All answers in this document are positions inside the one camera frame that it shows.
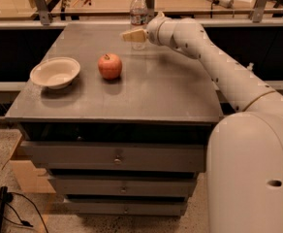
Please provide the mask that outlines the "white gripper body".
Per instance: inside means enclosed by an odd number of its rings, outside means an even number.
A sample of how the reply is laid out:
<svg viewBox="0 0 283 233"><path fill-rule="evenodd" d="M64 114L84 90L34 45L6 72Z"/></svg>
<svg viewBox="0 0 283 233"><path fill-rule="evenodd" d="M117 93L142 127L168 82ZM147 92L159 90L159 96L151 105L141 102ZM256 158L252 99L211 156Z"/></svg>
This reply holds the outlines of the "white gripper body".
<svg viewBox="0 0 283 233"><path fill-rule="evenodd" d="M173 33L177 25L177 20L169 17L155 17L146 26L148 41L157 46L177 48L177 43L173 38Z"/></svg>

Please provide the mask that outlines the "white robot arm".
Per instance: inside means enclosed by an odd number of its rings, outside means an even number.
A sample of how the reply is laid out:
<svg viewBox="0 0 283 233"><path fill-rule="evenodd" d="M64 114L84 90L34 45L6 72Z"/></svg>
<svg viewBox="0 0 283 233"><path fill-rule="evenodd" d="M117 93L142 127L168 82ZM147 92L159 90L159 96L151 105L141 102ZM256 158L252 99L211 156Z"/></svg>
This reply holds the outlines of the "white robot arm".
<svg viewBox="0 0 283 233"><path fill-rule="evenodd" d="M158 14L121 37L199 60L235 110L208 142L209 233L283 233L283 95L220 50L192 18Z"/></svg>

